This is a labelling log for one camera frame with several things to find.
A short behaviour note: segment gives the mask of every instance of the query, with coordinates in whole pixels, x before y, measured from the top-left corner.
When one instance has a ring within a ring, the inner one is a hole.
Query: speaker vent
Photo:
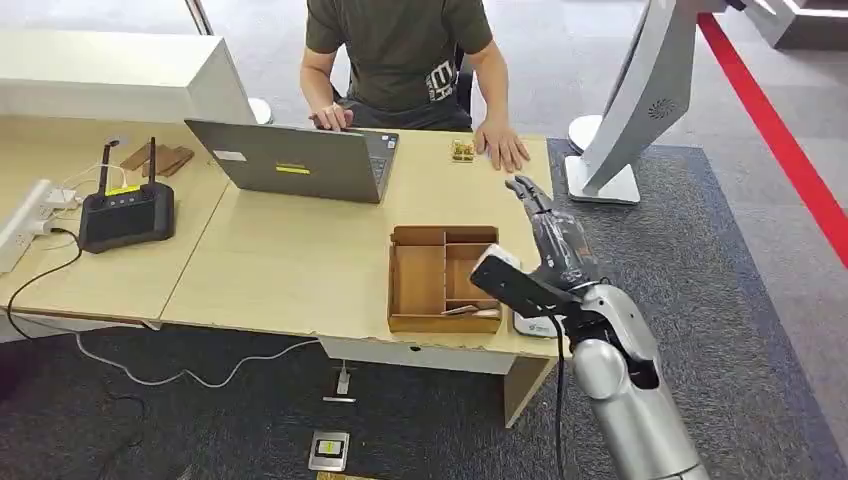
[[[648,116],[654,120],[663,119],[677,110],[677,104],[670,98],[661,98],[648,109]]]

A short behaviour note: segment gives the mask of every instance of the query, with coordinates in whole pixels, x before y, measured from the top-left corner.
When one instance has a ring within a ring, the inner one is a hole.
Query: black cable
[[[23,289],[32,285],[36,280],[44,278],[44,277],[46,277],[47,275],[50,275],[53,272],[57,272],[57,271],[65,268],[65,267],[67,267],[68,265],[79,260],[80,257],[82,256],[82,248],[80,248],[80,246],[79,246],[79,238],[77,238],[77,235],[74,232],[71,232],[69,230],[65,230],[64,228],[51,228],[50,231],[53,232],[53,233],[66,233],[66,234],[70,235],[71,237],[73,237],[74,243],[77,246],[77,255],[74,258],[72,258],[71,260],[69,260],[68,262],[65,262],[62,265],[59,265],[58,267],[51,268],[50,270],[47,270],[44,273],[41,273],[41,274],[38,274],[38,275],[32,277],[28,282],[24,283],[23,285],[20,286],[20,288],[15,290],[15,293],[13,293],[12,296],[9,298],[9,303],[6,305],[6,320],[9,321],[9,324],[12,325],[12,328],[14,328],[15,331],[17,331],[22,337],[26,338],[27,340],[33,340],[33,338],[30,337],[29,335],[27,335],[23,330],[21,330],[20,327],[18,327],[18,325],[15,323],[15,320],[12,319],[12,303],[14,303],[15,297],[17,297],[18,294],[20,294],[21,291],[23,291]]]
[[[109,388],[106,386],[106,382],[104,382],[102,378],[100,379],[100,386],[103,388],[103,393],[105,393],[106,396],[114,403],[121,400],[130,400],[135,402],[139,408],[139,418],[138,428],[136,428],[132,434],[128,435],[127,438],[115,447],[114,450],[109,452],[105,460],[103,460],[103,463],[100,465],[100,470],[97,473],[97,477],[95,477],[97,480],[106,478],[109,467],[115,463],[121,454],[131,448],[141,445],[141,442],[144,441],[144,423],[147,420],[147,404],[141,397],[136,397],[135,395],[115,395],[109,391]]]
[[[554,421],[556,422],[554,425],[554,435],[556,435],[555,445],[556,445],[556,462],[557,462],[557,471],[559,472],[560,480],[565,480],[565,472],[563,471],[562,464],[562,394],[563,394],[563,376],[565,375],[565,346],[563,345],[563,332],[562,325],[560,325],[559,320],[556,319],[554,315],[550,317],[551,322],[554,324],[554,329],[557,331],[557,350],[559,352],[559,361],[557,362],[559,365],[557,366],[557,399],[556,399],[556,412],[554,413]]]
[[[9,324],[12,325],[12,328],[15,329],[22,337],[28,340],[34,340],[31,336],[27,335],[26,332],[21,330],[20,327],[15,323],[14,318],[12,317],[12,306],[14,305],[15,298],[28,286],[32,285],[36,281],[50,275],[51,273],[58,272],[59,270],[71,265],[82,257],[82,248],[79,244],[79,237],[74,232],[70,230],[65,230],[64,228],[51,228],[50,231],[52,233],[64,233],[70,235],[74,239],[74,244],[77,246],[77,254],[71,260],[59,265],[58,267],[51,268],[44,273],[40,273],[35,277],[31,278],[29,281],[21,285],[15,293],[9,298],[9,303],[6,305],[6,320],[9,321]],[[124,400],[129,400],[135,402],[139,407],[139,427],[133,431],[131,435],[129,435],[123,442],[121,442],[115,449],[113,449],[104,459],[103,463],[100,465],[100,469],[97,473],[97,480],[101,480],[105,478],[105,475],[108,473],[109,466],[112,465],[118,457],[124,453],[126,450],[130,448],[137,447],[141,445],[141,442],[144,440],[144,422],[147,420],[147,405],[141,397],[136,397],[134,395],[115,395],[109,391],[109,388],[106,386],[106,383],[103,379],[100,379],[100,386],[103,388],[103,392],[112,402],[119,402]]]

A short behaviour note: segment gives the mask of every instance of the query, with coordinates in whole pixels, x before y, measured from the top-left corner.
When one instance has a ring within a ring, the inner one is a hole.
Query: power strip
[[[75,192],[56,190],[50,180],[39,180],[0,231],[0,273],[11,272],[36,235],[50,233],[54,208],[73,208]]]

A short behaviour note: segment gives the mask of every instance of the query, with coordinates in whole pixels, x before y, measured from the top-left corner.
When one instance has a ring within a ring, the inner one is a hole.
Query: gray floor
[[[207,0],[248,92],[271,103],[280,123],[306,125],[296,88],[305,2]],[[511,71],[517,129],[562,137],[575,116],[602,108],[641,1],[487,0]],[[179,0],[0,0],[0,25],[193,32]],[[720,23],[843,207],[848,208],[848,53],[777,52],[743,15]],[[532,35],[528,29],[532,26]],[[340,57],[340,64],[345,60]],[[334,73],[337,85],[347,71]],[[662,139],[702,146],[751,252],[782,328],[848,456],[848,275],[759,137],[703,39],[696,46],[692,106]],[[474,102],[482,118],[483,103]]]

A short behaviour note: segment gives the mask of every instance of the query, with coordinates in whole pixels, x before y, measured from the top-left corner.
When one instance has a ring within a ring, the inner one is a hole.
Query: dark green t-shirt
[[[342,44],[352,63],[348,96],[386,111],[451,98],[456,46],[469,54],[492,41],[482,0],[307,0],[306,46]]]

